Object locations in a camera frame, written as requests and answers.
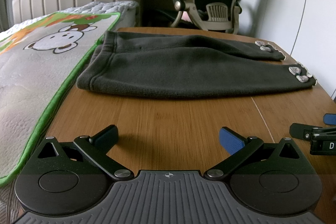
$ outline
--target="ribbed gray surface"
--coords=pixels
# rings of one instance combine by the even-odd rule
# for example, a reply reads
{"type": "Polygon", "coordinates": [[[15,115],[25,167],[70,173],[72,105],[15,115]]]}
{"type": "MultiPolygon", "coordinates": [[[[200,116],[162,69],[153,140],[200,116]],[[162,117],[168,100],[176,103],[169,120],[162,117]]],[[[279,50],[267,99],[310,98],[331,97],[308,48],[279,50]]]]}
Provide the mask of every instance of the ribbed gray surface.
{"type": "Polygon", "coordinates": [[[197,171],[141,171],[129,182],[115,183],[107,197],[86,212],[62,218],[26,213],[17,223],[323,224],[312,213],[274,218],[252,212],[223,183],[205,180],[197,171]]]}

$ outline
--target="wooden table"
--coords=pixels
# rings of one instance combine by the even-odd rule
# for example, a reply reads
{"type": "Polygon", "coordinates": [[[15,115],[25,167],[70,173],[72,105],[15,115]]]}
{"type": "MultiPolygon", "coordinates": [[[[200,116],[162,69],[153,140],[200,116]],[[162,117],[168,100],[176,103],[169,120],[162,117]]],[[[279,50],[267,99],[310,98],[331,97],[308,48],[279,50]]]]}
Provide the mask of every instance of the wooden table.
{"type": "MultiPolygon", "coordinates": [[[[122,28],[119,31],[200,34],[209,37],[255,42],[255,38],[219,32],[172,28],[122,28]]],[[[283,64],[295,61],[288,57],[283,64]]],[[[227,158],[218,140],[227,126],[247,137],[279,142],[289,136],[293,122],[325,126],[325,113],[336,113],[336,104],[321,88],[274,95],[202,100],[151,100],[98,94],[74,86],[61,105],[47,135],[72,141],[79,135],[94,135],[116,124],[120,139],[108,153],[130,168],[188,170],[201,172],[227,158]]],[[[308,142],[296,140],[324,185],[315,214],[326,223],[336,223],[336,157],[312,156],[308,142]]]]}

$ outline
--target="cartoon blanket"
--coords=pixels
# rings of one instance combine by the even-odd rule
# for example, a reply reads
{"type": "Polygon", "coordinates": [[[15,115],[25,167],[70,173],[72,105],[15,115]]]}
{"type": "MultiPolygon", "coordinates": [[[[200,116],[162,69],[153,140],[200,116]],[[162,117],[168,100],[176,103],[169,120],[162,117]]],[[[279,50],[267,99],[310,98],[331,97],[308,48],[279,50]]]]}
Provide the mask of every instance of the cartoon blanket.
{"type": "Polygon", "coordinates": [[[0,40],[0,186],[17,174],[119,12],[56,12],[0,40]]]}

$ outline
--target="cartoon monkey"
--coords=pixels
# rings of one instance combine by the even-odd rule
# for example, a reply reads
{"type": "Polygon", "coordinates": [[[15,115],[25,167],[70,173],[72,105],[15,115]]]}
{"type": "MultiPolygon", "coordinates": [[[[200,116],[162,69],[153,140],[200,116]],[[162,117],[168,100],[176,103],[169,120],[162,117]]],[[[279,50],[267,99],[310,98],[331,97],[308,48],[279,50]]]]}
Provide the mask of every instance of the cartoon monkey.
{"type": "Polygon", "coordinates": [[[66,26],[56,33],[30,43],[24,47],[24,50],[29,48],[37,51],[53,50],[55,54],[66,52],[78,45],[76,41],[82,38],[84,32],[92,31],[96,28],[96,26],[90,26],[90,24],[66,26]]]}

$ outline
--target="dark gray pants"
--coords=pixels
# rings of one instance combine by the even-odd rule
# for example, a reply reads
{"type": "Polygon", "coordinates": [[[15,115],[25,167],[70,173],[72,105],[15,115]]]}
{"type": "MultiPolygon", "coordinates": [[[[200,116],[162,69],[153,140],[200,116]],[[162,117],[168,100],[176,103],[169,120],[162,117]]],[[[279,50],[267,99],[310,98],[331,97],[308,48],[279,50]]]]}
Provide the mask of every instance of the dark gray pants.
{"type": "Polygon", "coordinates": [[[191,99],[286,92],[316,83],[299,64],[257,61],[285,58],[270,45],[262,48],[200,35],[107,31],[77,86],[116,95],[191,99]]]}

